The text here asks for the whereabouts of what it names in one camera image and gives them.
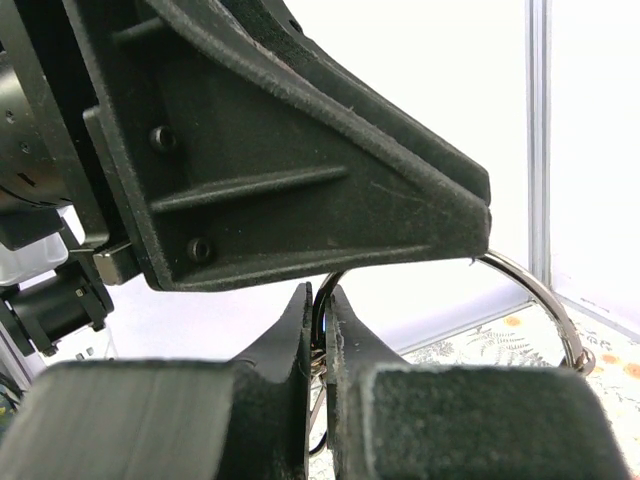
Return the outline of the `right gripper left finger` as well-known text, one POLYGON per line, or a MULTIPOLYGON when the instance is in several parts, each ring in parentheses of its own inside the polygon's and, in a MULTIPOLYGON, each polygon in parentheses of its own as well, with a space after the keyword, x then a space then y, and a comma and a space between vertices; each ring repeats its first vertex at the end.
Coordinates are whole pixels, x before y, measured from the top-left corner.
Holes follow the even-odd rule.
POLYGON ((33 383, 1 441, 5 479, 303 479, 312 288, 226 362, 82 361, 33 383))

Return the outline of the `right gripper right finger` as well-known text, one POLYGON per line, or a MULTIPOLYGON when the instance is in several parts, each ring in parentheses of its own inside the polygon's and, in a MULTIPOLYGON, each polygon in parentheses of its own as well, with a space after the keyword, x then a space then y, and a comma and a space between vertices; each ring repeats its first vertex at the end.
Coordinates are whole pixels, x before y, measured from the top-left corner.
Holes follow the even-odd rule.
POLYGON ((422 366, 325 307, 328 438, 339 479, 625 479, 596 395, 567 368, 422 366))

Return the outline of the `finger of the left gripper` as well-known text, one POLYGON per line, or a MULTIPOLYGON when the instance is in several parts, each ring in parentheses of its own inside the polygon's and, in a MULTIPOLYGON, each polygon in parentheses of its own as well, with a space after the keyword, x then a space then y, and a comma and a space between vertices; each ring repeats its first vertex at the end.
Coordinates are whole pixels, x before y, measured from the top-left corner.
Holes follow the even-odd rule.
POLYGON ((68 1, 98 157, 148 283, 224 291, 476 258, 487 171, 281 1, 68 1))

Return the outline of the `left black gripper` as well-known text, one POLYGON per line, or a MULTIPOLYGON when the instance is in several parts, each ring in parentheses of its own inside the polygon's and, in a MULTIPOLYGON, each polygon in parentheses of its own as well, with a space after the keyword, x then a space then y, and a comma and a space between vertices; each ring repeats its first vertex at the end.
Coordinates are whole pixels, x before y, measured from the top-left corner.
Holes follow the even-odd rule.
POLYGON ((1 5, 1 243, 36 256, 58 240, 65 260, 29 288, 1 289, 1 321, 21 350, 52 350, 69 333, 103 329, 113 304, 97 261, 127 235, 101 162, 98 99, 64 5, 1 5))

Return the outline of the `keyring with coloured tags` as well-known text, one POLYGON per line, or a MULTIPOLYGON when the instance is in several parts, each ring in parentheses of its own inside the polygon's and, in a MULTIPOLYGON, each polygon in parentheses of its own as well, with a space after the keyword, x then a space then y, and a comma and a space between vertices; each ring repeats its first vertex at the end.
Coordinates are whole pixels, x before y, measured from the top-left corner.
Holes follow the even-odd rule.
MULTIPOLYGON (((489 250, 483 256, 473 258, 471 263, 481 263, 509 278, 513 283, 525 290, 546 312, 547 316, 555 323, 558 336, 562 342, 564 357, 560 363, 561 367, 571 368, 583 376, 588 376, 593 372, 596 365, 594 354, 582 344, 574 322, 549 287, 543 284, 523 266, 494 250, 489 250)), ((313 430, 316 418, 327 393, 325 379, 327 373, 326 306, 333 291, 347 273, 348 270, 329 273, 322 282, 313 301, 311 321, 311 380, 309 386, 310 389, 313 390, 315 383, 318 383, 319 393, 315 398, 313 407, 309 411, 308 434, 311 434, 313 430)))

